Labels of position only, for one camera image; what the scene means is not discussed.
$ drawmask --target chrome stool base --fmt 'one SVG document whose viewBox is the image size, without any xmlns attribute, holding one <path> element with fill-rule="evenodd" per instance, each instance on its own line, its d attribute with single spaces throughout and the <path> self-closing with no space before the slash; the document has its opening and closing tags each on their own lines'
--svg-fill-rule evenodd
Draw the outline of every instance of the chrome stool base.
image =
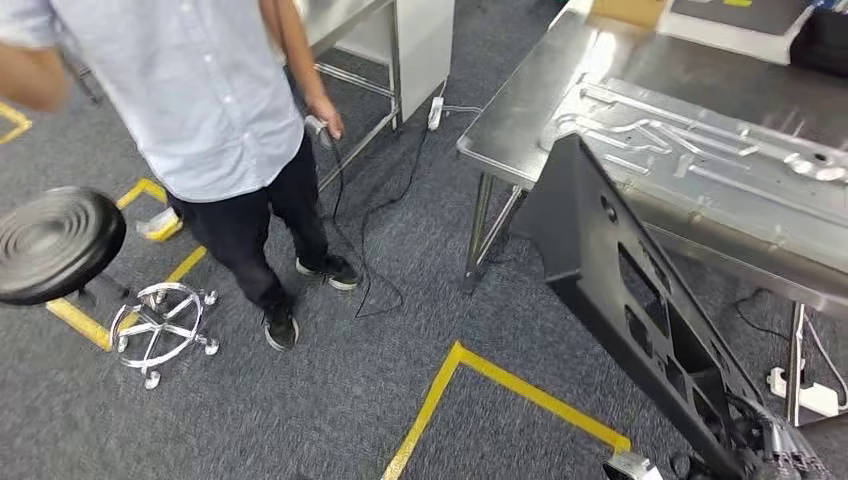
<svg viewBox="0 0 848 480">
<path fill-rule="evenodd" d="M 165 301 L 174 298 L 179 303 L 167 309 Z M 152 390 L 159 385 L 161 375 L 153 370 L 154 367 L 176 357 L 191 344 L 203 345 L 206 355 L 218 353 L 218 340 L 198 333 L 204 309 L 218 301 L 217 292 L 194 290 L 182 283 L 157 283 L 140 291 L 136 299 L 136 305 L 124 305 L 112 319 L 109 345 L 117 352 L 121 363 L 141 370 L 145 376 L 144 388 Z M 154 348 L 163 335 L 173 335 L 181 340 L 177 346 L 153 356 Z M 147 348 L 142 358 L 131 358 L 127 355 L 127 347 L 131 338 L 139 336 L 149 336 Z"/>
</svg>

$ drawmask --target white shoe sole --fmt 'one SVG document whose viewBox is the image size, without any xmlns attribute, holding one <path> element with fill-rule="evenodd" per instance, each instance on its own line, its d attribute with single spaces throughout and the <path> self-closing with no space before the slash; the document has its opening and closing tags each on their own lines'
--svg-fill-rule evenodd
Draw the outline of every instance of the white shoe sole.
<svg viewBox="0 0 848 480">
<path fill-rule="evenodd" d="M 313 270 L 310 270 L 310 269 L 304 267 L 303 264 L 300 263 L 299 258 L 295 260 L 294 268 L 295 268 L 295 270 L 297 270 L 297 273 L 300 273 L 302 275 L 306 275 L 307 277 L 315 277 L 317 275 L 321 275 L 320 273 L 318 273 L 316 271 L 313 271 Z M 356 283 L 354 283 L 354 284 L 341 283 L 341 282 L 338 282 L 336 280 L 333 280 L 332 278 L 327 279 L 327 283 L 329 283 L 331 287 L 335 288 L 336 290 L 341 290 L 342 292 L 349 292 L 349 291 L 353 290 L 354 288 L 356 288 L 356 285 L 357 285 Z"/>
<path fill-rule="evenodd" d="M 292 318 L 292 326 L 294 326 L 294 345 L 297 345 L 297 340 L 300 338 L 300 325 L 297 324 L 297 320 Z M 264 324 L 262 326 L 262 331 L 265 332 L 265 341 L 268 342 L 268 345 L 271 346 L 274 350 L 278 352 L 287 352 L 291 350 L 291 347 L 285 347 L 277 343 L 276 340 L 271 336 L 271 332 L 268 330 L 268 324 Z"/>
</svg>

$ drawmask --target hand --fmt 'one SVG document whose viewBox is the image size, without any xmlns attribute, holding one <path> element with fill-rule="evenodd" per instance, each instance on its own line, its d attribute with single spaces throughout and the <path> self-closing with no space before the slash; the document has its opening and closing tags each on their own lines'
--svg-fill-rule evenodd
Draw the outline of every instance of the hand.
<svg viewBox="0 0 848 480">
<path fill-rule="evenodd" d="M 342 117 L 326 95 L 307 101 L 307 107 L 312 115 L 327 124 L 327 131 L 330 132 L 331 137 L 335 140 L 341 140 L 342 135 L 344 135 Z"/>
</svg>

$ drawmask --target power strip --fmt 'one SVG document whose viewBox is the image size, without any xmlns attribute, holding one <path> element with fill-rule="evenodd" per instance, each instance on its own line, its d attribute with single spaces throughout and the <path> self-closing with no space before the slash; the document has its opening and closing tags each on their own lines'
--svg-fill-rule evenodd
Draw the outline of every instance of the power strip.
<svg viewBox="0 0 848 480">
<path fill-rule="evenodd" d="M 442 123 L 442 110 L 445 108 L 444 97 L 433 97 L 433 103 L 430 104 L 430 115 L 427 117 L 427 128 L 433 132 L 439 128 Z"/>
</svg>

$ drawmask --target yellow tape marking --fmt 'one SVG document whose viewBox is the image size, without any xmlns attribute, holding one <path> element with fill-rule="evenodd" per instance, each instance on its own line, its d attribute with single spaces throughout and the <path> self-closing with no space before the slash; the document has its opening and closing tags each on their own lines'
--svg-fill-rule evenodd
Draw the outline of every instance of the yellow tape marking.
<svg viewBox="0 0 848 480">
<path fill-rule="evenodd" d="M 109 331 L 64 298 L 47 302 L 47 310 L 103 350 L 109 350 Z"/>
<path fill-rule="evenodd" d="M 26 115 L 3 102 L 0 102 L 0 116 L 15 125 L 11 132 L 0 137 L 0 145 L 11 142 L 32 127 L 32 122 L 26 118 Z"/>
<path fill-rule="evenodd" d="M 149 179 L 142 178 L 133 188 L 130 189 L 130 191 L 119 198 L 115 202 L 115 205 L 117 205 L 119 209 L 123 210 L 127 205 L 135 201 L 142 193 L 150 195 L 156 200 L 159 200 L 161 203 L 167 202 L 165 189 Z M 165 281 L 180 281 L 180 279 L 182 279 L 189 270 L 194 268 L 194 266 L 197 265 L 197 262 L 199 262 L 205 255 L 206 249 L 203 247 L 197 247 L 188 255 L 188 257 L 185 258 L 185 260 L 177 265 L 177 268 L 168 275 Z M 67 300 L 59 299 L 48 302 L 47 309 L 60 319 L 64 320 L 65 323 L 81 333 L 84 337 L 91 340 L 92 343 L 101 349 L 106 351 L 109 350 L 109 331 Z M 138 317 L 135 314 L 127 315 L 127 318 L 118 325 L 118 331 L 131 327 L 137 319 Z"/>
<path fill-rule="evenodd" d="M 409 461 L 409 457 L 412 455 L 412 450 L 415 449 L 415 445 L 418 444 L 418 439 L 421 438 L 421 434 L 424 433 L 424 427 L 426 427 L 427 423 L 430 422 L 430 417 L 433 416 L 433 411 L 436 410 L 436 405 L 439 404 L 442 394 L 445 393 L 445 387 L 448 386 L 448 382 L 450 382 L 451 377 L 453 377 L 453 372 L 459 365 L 459 360 L 462 357 L 463 351 L 465 351 L 465 349 L 462 348 L 462 345 L 460 345 L 459 342 L 453 344 L 453 347 L 445 359 L 445 363 L 442 364 L 442 368 L 439 369 L 439 373 L 437 373 L 436 378 L 433 379 L 433 384 L 430 386 L 430 391 L 427 393 L 427 397 L 424 398 L 424 404 L 421 406 L 421 410 L 418 411 L 418 416 L 415 417 L 415 422 L 412 423 L 409 433 L 406 434 L 406 437 L 403 439 L 403 442 L 401 442 L 400 448 L 398 448 L 394 458 L 392 458 L 392 461 L 389 462 L 389 466 L 386 467 L 382 480 L 397 480 L 400 478 L 400 474 L 406 467 L 406 462 Z"/>
<path fill-rule="evenodd" d="M 133 188 L 130 189 L 129 192 L 125 193 L 123 197 L 119 198 L 115 205 L 118 206 L 119 209 L 123 210 L 127 205 L 134 202 L 136 198 L 142 193 L 146 193 L 151 197 L 159 200 L 160 203 L 167 203 L 168 198 L 165 195 L 165 189 L 153 183 L 153 181 L 142 178 L 135 184 Z"/>
<path fill-rule="evenodd" d="M 459 365 L 465 365 L 471 368 L 489 380 L 506 387 L 535 403 L 537 406 L 553 413 L 564 421 L 597 438 L 604 444 L 609 445 L 616 453 L 630 450 L 630 440 L 627 437 L 597 420 L 584 415 L 474 352 L 466 350 L 459 342 L 455 342 L 447 358 L 445 358 L 445 362 L 433 379 L 430 391 L 427 393 L 427 397 L 424 398 L 424 404 L 421 406 L 421 410 L 418 411 L 418 416 L 415 418 L 412 427 L 410 427 L 409 432 L 400 444 L 400 448 L 398 448 L 397 453 L 395 453 L 395 456 L 389 462 L 388 467 L 386 467 L 382 480 L 397 480 L 400 478 L 400 474 L 406 467 L 412 451 L 418 444 L 419 438 L 421 438 L 421 434 L 424 433 L 424 428 L 430 422 L 430 417 L 433 416 L 433 412 L 436 410 L 436 406 L 439 400 L 441 400 L 445 388 Z"/>
</svg>

